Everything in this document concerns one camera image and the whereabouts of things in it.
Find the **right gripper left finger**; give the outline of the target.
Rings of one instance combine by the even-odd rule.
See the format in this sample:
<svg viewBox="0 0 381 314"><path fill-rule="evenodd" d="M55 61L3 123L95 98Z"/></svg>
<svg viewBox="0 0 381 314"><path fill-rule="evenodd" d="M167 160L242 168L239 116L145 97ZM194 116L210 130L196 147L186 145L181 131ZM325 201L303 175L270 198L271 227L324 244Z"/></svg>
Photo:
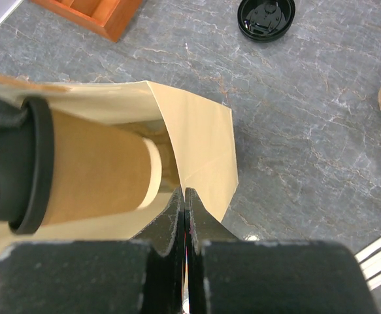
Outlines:
<svg viewBox="0 0 381 314"><path fill-rule="evenodd" d="M0 256L0 313L181 313L184 198L113 241L23 241Z"/></svg>

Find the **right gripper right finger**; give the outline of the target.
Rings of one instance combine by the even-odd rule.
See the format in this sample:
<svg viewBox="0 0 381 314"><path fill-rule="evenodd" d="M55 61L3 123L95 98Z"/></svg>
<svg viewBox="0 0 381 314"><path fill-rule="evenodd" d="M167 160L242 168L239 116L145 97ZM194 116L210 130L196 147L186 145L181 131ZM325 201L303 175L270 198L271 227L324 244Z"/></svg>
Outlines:
<svg viewBox="0 0 381 314"><path fill-rule="evenodd" d="M353 253L331 241L235 237L185 194L192 313L374 313Z"/></svg>

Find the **black plastic cup lid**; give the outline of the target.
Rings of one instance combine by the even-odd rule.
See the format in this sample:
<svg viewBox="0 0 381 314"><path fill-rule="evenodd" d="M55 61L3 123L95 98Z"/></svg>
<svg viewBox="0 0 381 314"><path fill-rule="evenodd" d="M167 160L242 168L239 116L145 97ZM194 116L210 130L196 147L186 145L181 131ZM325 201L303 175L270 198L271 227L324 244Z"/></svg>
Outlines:
<svg viewBox="0 0 381 314"><path fill-rule="evenodd" d="M42 223L54 171L54 125L47 101L27 97L0 121L0 221L14 234Z"/></svg>

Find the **single brown paper cup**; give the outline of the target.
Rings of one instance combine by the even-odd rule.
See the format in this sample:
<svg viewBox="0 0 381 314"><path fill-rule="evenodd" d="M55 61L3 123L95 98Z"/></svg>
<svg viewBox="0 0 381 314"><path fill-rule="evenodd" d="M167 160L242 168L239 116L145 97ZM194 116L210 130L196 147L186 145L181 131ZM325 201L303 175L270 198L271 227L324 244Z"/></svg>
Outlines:
<svg viewBox="0 0 381 314"><path fill-rule="evenodd" d="M156 144L131 131L52 111L54 171L43 225L143 209L162 174Z"/></svg>

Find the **beige paper bag with handles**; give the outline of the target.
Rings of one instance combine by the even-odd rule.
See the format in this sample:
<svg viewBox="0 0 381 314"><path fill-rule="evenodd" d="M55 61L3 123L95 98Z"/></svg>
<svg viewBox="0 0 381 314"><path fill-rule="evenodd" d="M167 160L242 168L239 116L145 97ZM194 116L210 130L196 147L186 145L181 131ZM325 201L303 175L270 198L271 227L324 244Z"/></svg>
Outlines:
<svg viewBox="0 0 381 314"><path fill-rule="evenodd" d="M161 184L143 209L41 225L14 234L0 221L0 256L19 239L128 239L162 210L175 188L193 188L216 220L237 189L238 171L231 109L191 92L150 81L127 83L32 83L0 74L0 99L21 108L40 97L53 110L131 131L156 144Z"/></svg>

